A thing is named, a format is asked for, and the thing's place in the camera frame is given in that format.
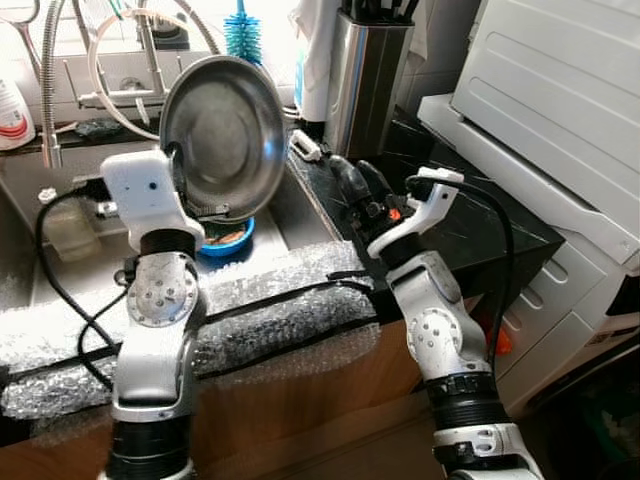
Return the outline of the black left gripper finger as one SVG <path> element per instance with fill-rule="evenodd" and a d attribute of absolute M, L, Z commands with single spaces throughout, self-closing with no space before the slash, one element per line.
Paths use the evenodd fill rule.
<path fill-rule="evenodd" d="M 186 151 L 184 151 L 182 143 L 179 142 L 165 143 L 163 151 L 170 163 L 172 183 L 174 184 L 180 204 L 186 206 L 188 204 Z"/>

